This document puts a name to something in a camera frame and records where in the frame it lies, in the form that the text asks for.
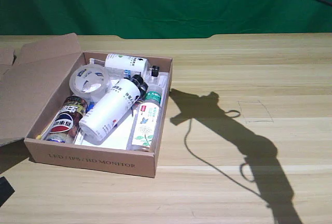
open cardboard box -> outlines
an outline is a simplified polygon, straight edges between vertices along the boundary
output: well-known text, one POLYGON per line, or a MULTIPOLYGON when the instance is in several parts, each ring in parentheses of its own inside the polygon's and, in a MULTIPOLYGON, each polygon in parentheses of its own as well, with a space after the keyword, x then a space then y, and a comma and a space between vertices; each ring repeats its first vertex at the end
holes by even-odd
POLYGON ((13 63, 13 50, 0 56, 0 143, 24 138, 35 162, 113 173, 154 177, 172 78, 172 59, 148 58, 161 72, 169 72, 160 128, 153 152, 117 150, 35 139, 70 96, 69 79, 90 58, 105 60, 107 53, 82 52, 76 34, 26 44, 13 63))

wooden table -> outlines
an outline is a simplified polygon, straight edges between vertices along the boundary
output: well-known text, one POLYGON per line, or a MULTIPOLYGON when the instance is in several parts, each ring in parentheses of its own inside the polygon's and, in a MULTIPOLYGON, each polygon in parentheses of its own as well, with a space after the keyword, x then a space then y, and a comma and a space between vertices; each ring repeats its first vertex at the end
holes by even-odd
POLYGON ((17 143, 1 223, 331 223, 332 34, 79 40, 174 58, 156 178, 21 161, 17 143))

snack can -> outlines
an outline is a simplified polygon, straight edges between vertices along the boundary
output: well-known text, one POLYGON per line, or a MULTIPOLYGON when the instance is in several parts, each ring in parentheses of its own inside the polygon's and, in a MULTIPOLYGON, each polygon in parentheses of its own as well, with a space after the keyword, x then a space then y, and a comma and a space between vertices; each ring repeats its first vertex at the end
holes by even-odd
POLYGON ((79 121, 85 115, 88 103, 78 97, 69 96, 56 118, 45 140, 72 144, 79 128, 79 121))

green backdrop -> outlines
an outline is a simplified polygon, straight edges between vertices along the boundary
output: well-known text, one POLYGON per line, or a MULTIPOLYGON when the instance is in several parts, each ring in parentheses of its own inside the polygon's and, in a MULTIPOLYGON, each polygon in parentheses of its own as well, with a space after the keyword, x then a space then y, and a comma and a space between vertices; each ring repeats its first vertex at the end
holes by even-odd
POLYGON ((0 35, 69 32, 122 38, 332 32, 332 7, 313 0, 0 0, 0 35))

white bottle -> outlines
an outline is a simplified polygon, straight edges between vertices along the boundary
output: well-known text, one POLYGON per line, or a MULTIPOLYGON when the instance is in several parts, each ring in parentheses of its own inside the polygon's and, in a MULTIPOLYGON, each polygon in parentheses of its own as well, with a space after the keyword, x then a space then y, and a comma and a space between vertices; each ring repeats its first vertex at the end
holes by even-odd
POLYGON ((105 68, 110 75, 131 78, 134 75, 144 76, 150 64, 146 58, 132 57, 124 54, 108 54, 105 68))
POLYGON ((160 115, 162 88, 149 86, 145 101, 139 106, 128 149, 150 151, 160 115))
POLYGON ((80 120, 79 126, 87 135, 102 141, 141 96, 143 79, 135 75, 130 80, 120 79, 109 93, 80 120))

